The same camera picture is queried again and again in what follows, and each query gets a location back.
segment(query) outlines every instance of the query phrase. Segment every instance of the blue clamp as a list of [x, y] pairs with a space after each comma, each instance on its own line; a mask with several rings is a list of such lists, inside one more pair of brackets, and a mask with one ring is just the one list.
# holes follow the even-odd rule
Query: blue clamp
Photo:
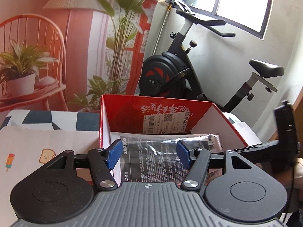
[[196, 157], [191, 155], [191, 152], [193, 151], [190, 151], [187, 148], [186, 142], [184, 142], [183, 140], [179, 140], [177, 142], [177, 155], [183, 167], [187, 170], [191, 168], [193, 161], [196, 160]]
[[108, 154], [105, 164], [109, 170], [112, 170], [122, 156], [123, 143], [120, 139], [117, 139], [105, 150]]

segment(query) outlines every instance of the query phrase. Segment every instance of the seat post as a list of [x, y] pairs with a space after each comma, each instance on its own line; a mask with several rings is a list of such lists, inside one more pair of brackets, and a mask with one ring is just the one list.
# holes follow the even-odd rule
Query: seat post
[[278, 90], [268, 81], [266, 81], [262, 76], [259, 76], [255, 72], [251, 73], [251, 77], [247, 82], [245, 82], [241, 88], [236, 92], [236, 94], [228, 101], [228, 103], [222, 108], [223, 112], [230, 113], [246, 96], [249, 101], [254, 97], [253, 94], [249, 94], [252, 87], [260, 81], [262, 84], [267, 86], [266, 90], [271, 92], [277, 92]]
[[185, 19], [185, 23], [184, 23], [183, 27], [180, 30], [180, 34], [182, 34], [184, 37], [186, 37], [186, 34], [188, 33], [188, 31], [190, 30], [192, 25], [193, 25], [193, 22], [191, 22], [188, 19]]

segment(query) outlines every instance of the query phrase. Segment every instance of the window frame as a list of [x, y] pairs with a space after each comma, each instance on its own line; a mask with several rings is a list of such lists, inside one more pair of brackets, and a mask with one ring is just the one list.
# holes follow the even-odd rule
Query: window frame
[[199, 13], [199, 14], [202, 14], [202, 15], [206, 15], [208, 17], [211, 17], [211, 18], [214, 18], [214, 19], [223, 19], [226, 21], [226, 23], [230, 24], [230, 25], [233, 25], [235, 27], [238, 27], [260, 39], [263, 39], [264, 37], [264, 34], [265, 34], [265, 31], [266, 31], [266, 27], [267, 27], [267, 24], [268, 24], [268, 20], [269, 20], [269, 15], [270, 15], [270, 11], [271, 11], [271, 8], [272, 8], [272, 1], [273, 0], [268, 0], [267, 1], [267, 7], [266, 7], [266, 11], [265, 11], [265, 14], [264, 14], [264, 18], [263, 18], [263, 22], [262, 22], [262, 26], [261, 26], [261, 30], [260, 32], [258, 31], [255, 31], [254, 29], [252, 28], [249, 28], [243, 24], [240, 24], [236, 21], [233, 21], [231, 19], [228, 19], [228, 18], [225, 18], [225, 17], [222, 17], [222, 16], [219, 16], [217, 15], [217, 11], [218, 11], [218, 8], [219, 8], [219, 3], [220, 3], [220, 0], [216, 0], [215, 1], [215, 4], [214, 4], [214, 7], [213, 7], [213, 10], [212, 12], [209, 12], [209, 11], [206, 11], [206, 10], [203, 10], [203, 9], [199, 9], [199, 8], [196, 8], [196, 7], [193, 7], [193, 6], [190, 6], [191, 10], [194, 12], [194, 13]]

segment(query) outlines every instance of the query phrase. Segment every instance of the adjustment knob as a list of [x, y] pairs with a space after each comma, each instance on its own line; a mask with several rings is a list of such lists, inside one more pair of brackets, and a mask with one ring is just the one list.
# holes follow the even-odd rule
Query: adjustment knob
[[269, 93], [272, 92], [272, 90], [271, 90], [270, 88], [268, 88], [268, 87], [265, 87], [265, 89], [266, 89]]
[[195, 41], [191, 40], [189, 45], [194, 48], [197, 46], [197, 43]]
[[177, 35], [177, 33], [175, 33], [174, 31], [169, 35], [171, 38], [175, 38], [176, 37], [176, 35]]
[[254, 97], [254, 94], [251, 93], [247, 96], [247, 100], [250, 102], [253, 99], [253, 97]]

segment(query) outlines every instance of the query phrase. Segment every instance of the metal screw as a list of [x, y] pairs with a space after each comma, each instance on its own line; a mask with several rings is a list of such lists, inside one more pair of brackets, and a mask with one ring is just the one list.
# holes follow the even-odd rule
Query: metal screw
[[115, 182], [111, 181], [111, 180], [104, 180], [100, 183], [100, 186], [103, 188], [111, 188], [114, 187]]
[[194, 180], [186, 180], [183, 185], [187, 188], [195, 188], [198, 186], [198, 183]]

